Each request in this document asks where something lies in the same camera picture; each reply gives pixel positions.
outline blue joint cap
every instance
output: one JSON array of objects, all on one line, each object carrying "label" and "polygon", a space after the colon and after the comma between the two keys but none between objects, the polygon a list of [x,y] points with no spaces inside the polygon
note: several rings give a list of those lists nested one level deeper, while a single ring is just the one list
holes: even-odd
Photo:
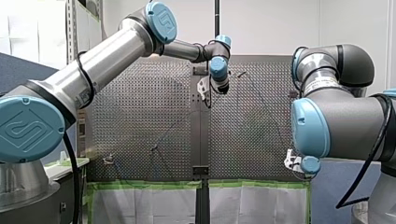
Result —
[{"label": "blue joint cap", "polygon": [[384,91],[384,94],[386,94],[386,95],[389,96],[389,97],[394,97],[394,98],[396,98],[396,89],[393,88],[393,89],[385,90],[385,91]]},{"label": "blue joint cap", "polygon": [[306,156],[301,160],[301,170],[308,175],[315,175],[320,171],[320,160],[316,157]]},{"label": "blue joint cap", "polygon": [[146,19],[152,33],[163,44],[176,39],[177,24],[172,11],[162,2],[151,2],[146,5]]},{"label": "blue joint cap", "polygon": [[0,161],[21,163],[47,156],[62,141],[61,112],[30,96],[0,99]]},{"label": "blue joint cap", "polygon": [[231,47],[231,38],[227,35],[218,35],[216,40],[226,44],[229,48]]},{"label": "blue joint cap", "polygon": [[291,69],[291,77],[293,78],[293,80],[298,80],[298,78],[297,78],[297,65],[298,65],[297,62],[300,59],[300,55],[303,52],[303,50],[304,49],[297,50],[297,52],[294,55],[293,64],[292,64],[293,67]]},{"label": "blue joint cap", "polygon": [[224,81],[228,76],[228,62],[225,58],[216,56],[210,61],[210,74],[217,82]]},{"label": "blue joint cap", "polygon": [[296,150],[305,156],[323,158],[329,155],[330,132],[320,108],[308,98],[291,106],[291,126]]}]

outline silver arm segment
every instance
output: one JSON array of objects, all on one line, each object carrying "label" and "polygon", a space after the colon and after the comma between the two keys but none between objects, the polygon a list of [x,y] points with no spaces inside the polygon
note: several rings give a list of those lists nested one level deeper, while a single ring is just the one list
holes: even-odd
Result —
[{"label": "silver arm segment", "polygon": [[162,49],[158,49],[156,53],[193,62],[200,56],[200,49],[196,45],[175,40],[168,45],[164,45],[163,52]]},{"label": "silver arm segment", "polygon": [[[94,85],[95,93],[151,50],[147,47],[151,41],[148,32],[137,21],[125,21],[128,21],[128,25],[121,26],[113,36],[80,57],[82,67]],[[43,81],[32,82],[54,95],[71,113],[76,113],[87,104],[91,94],[87,80],[81,74],[76,61]]]}]

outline pegboard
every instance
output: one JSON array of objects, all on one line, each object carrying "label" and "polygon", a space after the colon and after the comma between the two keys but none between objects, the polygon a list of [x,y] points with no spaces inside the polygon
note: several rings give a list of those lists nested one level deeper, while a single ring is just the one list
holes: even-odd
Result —
[{"label": "pegboard", "polygon": [[210,178],[294,179],[283,164],[291,146],[290,60],[233,56],[230,91],[211,110]]},{"label": "pegboard", "polygon": [[[92,158],[88,178],[191,179],[189,112],[188,62],[135,62],[92,103],[87,117],[87,134],[92,132],[87,136],[87,155]],[[110,153],[115,163],[104,165]]]},{"label": "pegboard", "polygon": [[[166,57],[139,60],[95,97],[87,117],[90,181],[192,179],[191,67]],[[202,146],[210,178],[295,180],[283,165],[291,143],[290,57],[233,56],[230,70],[228,94],[213,93],[209,120],[200,120],[208,124]],[[110,153],[115,164],[104,165]]]}]

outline vertical metal pole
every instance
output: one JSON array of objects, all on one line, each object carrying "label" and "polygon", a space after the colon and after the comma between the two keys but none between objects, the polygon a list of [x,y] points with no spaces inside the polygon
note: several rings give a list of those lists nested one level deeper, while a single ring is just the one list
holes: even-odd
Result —
[{"label": "vertical metal pole", "polygon": [[194,180],[202,181],[196,191],[195,223],[210,224],[210,203],[208,185],[208,134],[209,109],[202,102],[197,83],[207,76],[206,66],[192,68],[191,76],[191,163]]},{"label": "vertical metal pole", "polygon": [[220,0],[215,0],[215,37],[220,35]]}]

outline green tape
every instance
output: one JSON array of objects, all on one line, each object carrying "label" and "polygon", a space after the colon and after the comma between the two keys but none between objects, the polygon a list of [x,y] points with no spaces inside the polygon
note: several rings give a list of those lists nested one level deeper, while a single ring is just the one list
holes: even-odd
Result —
[{"label": "green tape", "polygon": [[209,180],[210,188],[263,187],[274,189],[308,189],[309,182],[277,182],[263,180]]},{"label": "green tape", "polygon": [[136,180],[116,180],[112,182],[88,183],[88,189],[199,189],[200,181],[149,182]]},{"label": "green tape", "polygon": [[[94,194],[107,189],[199,189],[201,181],[151,182],[142,180],[115,180],[112,182],[91,182],[87,184],[88,223],[92,224]],[[311,216],[311,186],[309,182],[277,182],[248,179],[209,180],[210,188],[261,187],[274,189],[306,189],[306,224]]]}]

